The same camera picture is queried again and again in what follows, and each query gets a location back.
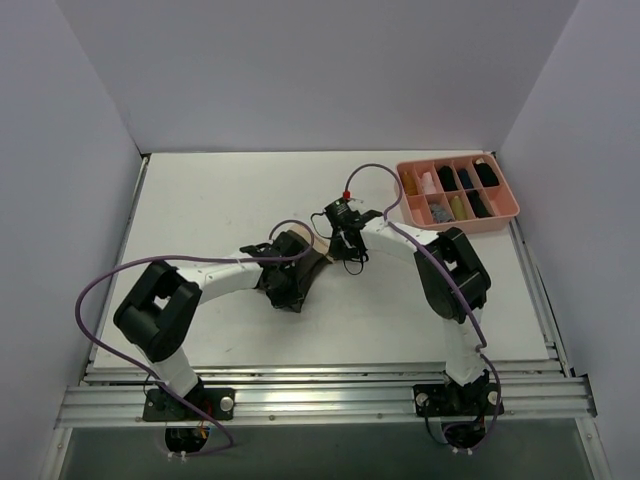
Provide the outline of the brown underwear cream waistband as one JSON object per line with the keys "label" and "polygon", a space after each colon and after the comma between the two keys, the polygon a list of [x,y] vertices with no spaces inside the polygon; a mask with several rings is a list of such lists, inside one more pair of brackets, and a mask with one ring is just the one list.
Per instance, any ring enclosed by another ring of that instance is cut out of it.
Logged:
{"label": "brown underwear cream waistband", "polygon": [[[303,234],[303,233],[299,233],[298,231],[294,230],[293,228],[290,228],[288,230],[293,230],[296,233],[298,233],[301,237],[303,237],[306,242],[308,243],[308,247],[306,248],[306,250],[310,247],[310,242],[311,242],[311,237],[308,234]],[[280,257],[278,255],[278,253],[272,248],[272,241],[266,242],[266,243],[261,243],[258,244],[257,246],[252,246],[251,248],[248,248],[246,250],[246,252],[251,255],[252,257],[256,257],[256,258],[271,258],[271,257],[276,257],[276,258],[283,258]],[[328,256],[323,253],[322,251],[318,251],[315,247],[313,247],[306,255],[304,255],[303,257],[301,257],[298,260],[294,260],[294,261],[285,261],[285,262],[296,262],[296,261],[306,261],[310,264],[310,266],[312,267],[312,282],[311,285],[315,279],[315,277],[320,273],[320,271],[325,267],[328,266],[330,264],[330,260],[328,258]],[[259,262],[260,263],[282,263],[282,262]]]}

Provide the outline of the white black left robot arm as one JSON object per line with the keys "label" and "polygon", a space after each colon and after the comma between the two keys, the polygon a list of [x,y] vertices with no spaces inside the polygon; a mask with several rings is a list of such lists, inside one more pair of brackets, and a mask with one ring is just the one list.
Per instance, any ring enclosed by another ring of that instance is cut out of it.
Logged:
{"label": "white black left robot arm", "polygon": [[326,263],[324,255],[290,232],[227,257],[190,260],[192,266],[177,267],[152,259],[113,316],[155,378],[170,389],[165,405],[179,419],[194,417],[202,405],[200,378],[183,350],[197,308],[227,294],[259,290],[273,308],[298,313],[315,268]]}

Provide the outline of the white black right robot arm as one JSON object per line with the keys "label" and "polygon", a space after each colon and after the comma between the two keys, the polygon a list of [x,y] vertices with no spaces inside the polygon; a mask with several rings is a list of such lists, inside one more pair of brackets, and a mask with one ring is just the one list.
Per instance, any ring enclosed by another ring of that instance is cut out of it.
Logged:
{"label": "white black right robot arm", "polygon": [[455,412],[480,400],[475,383],[485,374],[487,347],[480,317],[491,279],[467,236],[457,227],[427,231],[389,221],[376,210],[361,213],[340,200],[325,208],[332,233],[329,252],[338,260],[364,263],[371,251],[416,267],[427,304],[443,320],[444,400]]}

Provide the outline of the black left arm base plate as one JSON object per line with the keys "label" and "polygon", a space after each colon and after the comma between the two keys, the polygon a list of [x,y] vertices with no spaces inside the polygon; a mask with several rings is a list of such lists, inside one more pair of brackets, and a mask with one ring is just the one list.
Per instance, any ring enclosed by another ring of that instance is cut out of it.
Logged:
{"label": "black left arm base plate", "polygon": [[178,400],[163,388],[149,389],[142,413],[145,422],[180,422],[202,420],[200,411],[215,420],[234,416],[236,391],[229,387],[197,385],[184,399]]}

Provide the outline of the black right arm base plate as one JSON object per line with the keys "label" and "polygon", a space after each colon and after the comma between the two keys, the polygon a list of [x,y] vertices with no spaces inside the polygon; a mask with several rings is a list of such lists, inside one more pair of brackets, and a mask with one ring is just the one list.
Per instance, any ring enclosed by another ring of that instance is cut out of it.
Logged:
{"label": "black right arm base plate", "polygon": [[415,384],[412,390],[415,412],[420,417],[477,417],[505,412],[502,403],[497,405],[494,383]]}

